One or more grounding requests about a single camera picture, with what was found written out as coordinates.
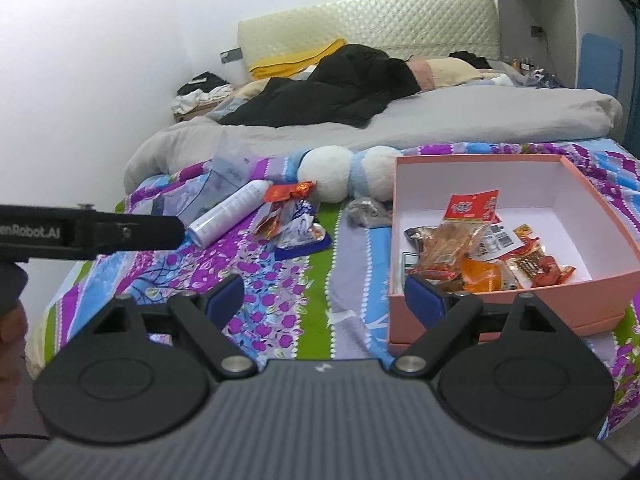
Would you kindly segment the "red noodle snack packet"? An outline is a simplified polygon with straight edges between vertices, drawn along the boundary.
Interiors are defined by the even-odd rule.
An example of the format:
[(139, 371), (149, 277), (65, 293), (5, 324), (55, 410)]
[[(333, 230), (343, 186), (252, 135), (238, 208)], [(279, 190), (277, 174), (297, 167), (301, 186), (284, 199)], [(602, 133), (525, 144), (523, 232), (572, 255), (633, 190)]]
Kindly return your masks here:
[(416, 226), (405, 237), (416, 250), (410, 270), (427, 281), (455, 280), (462, 259), (474, 250), (495, 220), (499, 191), (451, 195), (438, 226)]

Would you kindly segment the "silver shrimp snack bag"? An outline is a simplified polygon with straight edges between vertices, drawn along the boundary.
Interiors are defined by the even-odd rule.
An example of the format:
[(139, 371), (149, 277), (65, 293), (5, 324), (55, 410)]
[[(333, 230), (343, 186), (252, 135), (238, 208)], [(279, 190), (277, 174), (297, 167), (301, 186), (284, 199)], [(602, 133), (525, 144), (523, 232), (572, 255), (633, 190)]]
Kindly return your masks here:
[[(424, 240), (429, 237), (434, 228), (432, 226), (415, 226), (406, 229), (404, 234), (411, 246), (420, 252)], [(523, 243), (516, 237), (514, 231), (502, 222), (493, 223), (483, 234), (482, 239), (475, 245), (469, 256), (480, 261), (499, 259), (513, 249), (520, 248)]]

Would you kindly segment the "red yellow snack packet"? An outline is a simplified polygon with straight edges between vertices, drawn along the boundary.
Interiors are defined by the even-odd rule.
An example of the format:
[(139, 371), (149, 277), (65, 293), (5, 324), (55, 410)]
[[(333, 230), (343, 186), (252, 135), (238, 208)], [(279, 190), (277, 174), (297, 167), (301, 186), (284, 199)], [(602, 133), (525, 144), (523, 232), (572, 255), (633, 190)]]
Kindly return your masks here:
[(516, 237), (523, 246), (516, 248), (500, 257), (513, 270), (532, 278), (537, 271), (537, 261), (543, 256), (548, 256), (541, 245), (540, 239), (534, 234), (528, 224), (521, 224), (514, 230)]

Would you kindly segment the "orange snack packet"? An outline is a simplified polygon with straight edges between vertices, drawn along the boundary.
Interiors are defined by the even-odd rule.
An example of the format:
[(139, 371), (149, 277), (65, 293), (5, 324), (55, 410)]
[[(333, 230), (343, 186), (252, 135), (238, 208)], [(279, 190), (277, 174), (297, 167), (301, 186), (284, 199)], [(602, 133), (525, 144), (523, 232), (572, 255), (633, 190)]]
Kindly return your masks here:
[(463, 258), (460, 262), (463, 289), (472, 294), (521, 289), (514, 273), (501, 260), (480, 261)]

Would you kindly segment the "colourful floral bedsheet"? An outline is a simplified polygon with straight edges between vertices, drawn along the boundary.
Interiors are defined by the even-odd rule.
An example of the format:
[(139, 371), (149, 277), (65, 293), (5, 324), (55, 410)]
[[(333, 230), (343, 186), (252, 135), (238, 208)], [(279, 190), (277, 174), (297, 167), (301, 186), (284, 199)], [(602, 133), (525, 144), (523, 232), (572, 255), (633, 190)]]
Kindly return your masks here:
[[(639, 162), (610, 139), (556, 143), (428, 144), (411, 155), (553, 154), (565, 156), (590, 181), (639, 241)], [(171, 200), (190, 205), (210, 162), (174, 174), (152, 170), (115, 208), (121, 214), (164, 214)], [(387, 351), (390, 229), (352, 229), (341, 205), (319, 209), (333, 238), (323, 252), (277, 261), (250, 232), (251, 214), (206, 250), (188, 240), (173, 252), (123, 252), (80, 262), (58, 290), (27, 343), (35, 377), (114, 294), (159, 304), (180, 290), (204, 294), (230, 273), (244, 280), (244, 306), (224, 333), (258, 364), (269, 359), (357, 359), (390, 364)], [(586, 338), (608, 367), (615, 394), (611, 431), (639, 417), (639, 291), (614, 330)]]

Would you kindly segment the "grey crumpled plastic wrapper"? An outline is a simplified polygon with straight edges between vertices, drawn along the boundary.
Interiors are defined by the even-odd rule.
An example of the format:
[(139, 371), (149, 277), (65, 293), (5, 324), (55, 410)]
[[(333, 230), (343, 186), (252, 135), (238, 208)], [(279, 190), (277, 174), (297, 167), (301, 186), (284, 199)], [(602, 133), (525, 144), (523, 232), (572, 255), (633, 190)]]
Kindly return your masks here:
[(392, 213), (371, 197), (351, 200), (346, 206), (346, 214), (349, 224), (358, 228), (389, 228), (393, 223)]

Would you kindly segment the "red foil snack wrapper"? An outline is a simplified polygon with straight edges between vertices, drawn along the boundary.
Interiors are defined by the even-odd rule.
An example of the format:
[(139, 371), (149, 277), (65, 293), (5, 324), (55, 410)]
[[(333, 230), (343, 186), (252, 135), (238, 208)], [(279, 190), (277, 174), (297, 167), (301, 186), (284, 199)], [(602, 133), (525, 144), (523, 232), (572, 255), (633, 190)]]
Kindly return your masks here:
[(264, 194), (268, 212), (258, 223), (255, 234), (262, 240), (272, 240), (293, 220), (300, 202), (306, 200), (316, 187), (312, 181), (290, 184), (270, 184)]

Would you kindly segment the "pink cardboard box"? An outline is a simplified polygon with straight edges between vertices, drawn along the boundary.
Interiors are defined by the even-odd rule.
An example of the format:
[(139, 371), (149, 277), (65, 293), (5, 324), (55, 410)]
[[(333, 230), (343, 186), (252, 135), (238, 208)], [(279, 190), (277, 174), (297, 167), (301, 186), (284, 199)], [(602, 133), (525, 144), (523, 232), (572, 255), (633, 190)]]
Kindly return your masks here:
[(390, 352), (400, 353), (425, 330), (405, 303), (406, 271), (414, 252), (405, 236), (438, 226), (451, 196), (461, 210), (480, 193), (498, 194), (498, 221), (480, 248), (482, 258), (503, 256), (533, 238), (573, 274), (538, 295), (580, 336), (612, 330), (639, 289), (639, 246), (623, 221), (587, 178), (560, 155), (432, 155), (397, 159), (390, 246)]

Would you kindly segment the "translucent zip bag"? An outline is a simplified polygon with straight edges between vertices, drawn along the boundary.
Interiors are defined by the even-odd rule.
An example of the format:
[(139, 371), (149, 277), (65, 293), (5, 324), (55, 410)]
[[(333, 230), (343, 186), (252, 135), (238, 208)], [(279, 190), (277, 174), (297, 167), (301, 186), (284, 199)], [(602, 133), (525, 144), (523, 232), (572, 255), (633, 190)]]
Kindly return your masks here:
[(188, 226), (250, 182), (257, 156), (239, 140), (223, 136), (198, 176), (168, 185), (151, 202), (152, 216), (177, 217)]

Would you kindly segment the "white blue plush toy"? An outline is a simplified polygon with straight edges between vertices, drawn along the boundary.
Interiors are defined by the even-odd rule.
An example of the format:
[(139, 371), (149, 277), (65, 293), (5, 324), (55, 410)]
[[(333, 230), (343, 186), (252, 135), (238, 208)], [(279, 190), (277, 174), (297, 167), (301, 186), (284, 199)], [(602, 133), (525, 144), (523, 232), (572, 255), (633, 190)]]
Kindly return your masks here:
[(320, 203), (363, 197), (387, 203), (394, 196), (396, 160), (401, 156), (401, 151), (384, 145), (357, 153), (342, 146), (322, 146), (303, 156), (297, 179), (314, 184)]

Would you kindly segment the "grey duvet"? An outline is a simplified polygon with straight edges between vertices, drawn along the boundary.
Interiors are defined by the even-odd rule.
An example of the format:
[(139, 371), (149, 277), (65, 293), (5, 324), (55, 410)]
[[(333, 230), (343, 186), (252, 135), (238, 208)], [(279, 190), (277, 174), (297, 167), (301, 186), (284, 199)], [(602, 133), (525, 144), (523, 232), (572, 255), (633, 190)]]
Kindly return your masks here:
[(454, 142), (526, 143), (600, 138), (623, 119), (623, 107), (596, 90), (461, 86), (391, 102), (369, 125), (223, 126), (205, 117), (151, 136), (132, 155), (122, 183), (132, 193), (148, 177), (174, 174), (214, 156), (222, 136), (239, 139), (259, 157), (291, 155), (304, 148), (375, 145), (414, 148)]

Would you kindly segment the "beige pillow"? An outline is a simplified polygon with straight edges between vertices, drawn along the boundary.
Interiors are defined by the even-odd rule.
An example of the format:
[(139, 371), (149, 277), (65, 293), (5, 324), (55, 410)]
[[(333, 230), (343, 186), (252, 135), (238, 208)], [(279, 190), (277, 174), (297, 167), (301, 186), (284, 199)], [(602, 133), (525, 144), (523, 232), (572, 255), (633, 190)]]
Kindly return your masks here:
[(460, 86), (483, 78), (479, 70), (458, 58), (410, 58), (407, 65), (421, 92)]

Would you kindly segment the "black clothing pile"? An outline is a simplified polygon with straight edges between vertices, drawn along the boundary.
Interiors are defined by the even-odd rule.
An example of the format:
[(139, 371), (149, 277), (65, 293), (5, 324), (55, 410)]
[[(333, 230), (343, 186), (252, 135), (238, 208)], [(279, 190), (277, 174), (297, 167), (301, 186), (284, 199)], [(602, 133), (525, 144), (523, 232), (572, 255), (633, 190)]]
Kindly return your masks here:
[(333, 122), (363, 128), (390, 102), (420, 91), (405, 61), (362, 44), (346, 44), (322, 58), (305, 80), (271, 78), (262, 92), (218, 122), (273, 128)]

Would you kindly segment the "cream padded headboard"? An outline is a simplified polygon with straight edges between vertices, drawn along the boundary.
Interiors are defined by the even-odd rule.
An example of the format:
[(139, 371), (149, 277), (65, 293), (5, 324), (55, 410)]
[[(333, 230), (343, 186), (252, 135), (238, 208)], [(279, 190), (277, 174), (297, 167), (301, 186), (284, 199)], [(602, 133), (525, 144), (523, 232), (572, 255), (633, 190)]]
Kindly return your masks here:
[(238, 24), (246, 67), (343, 38), (394, 58), (500, 55), (495, 0), (341, 0), (248, 18)]

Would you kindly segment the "white cabinet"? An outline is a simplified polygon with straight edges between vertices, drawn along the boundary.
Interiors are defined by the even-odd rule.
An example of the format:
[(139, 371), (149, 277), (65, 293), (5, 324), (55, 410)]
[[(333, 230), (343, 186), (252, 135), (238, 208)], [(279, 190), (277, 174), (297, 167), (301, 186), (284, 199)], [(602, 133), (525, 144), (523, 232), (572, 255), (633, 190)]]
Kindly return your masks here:
[(508, 61), (529, 58), (561, 84), (579, 81), (582, 40), (588, 34), (611, 39), (622, 49), (620, 85), (622, 123), (612, 137), (624, 142), (631, 124), (634, 81), (639, 67), (636, 10), (625, 0), (497, 0), (501, 54)]

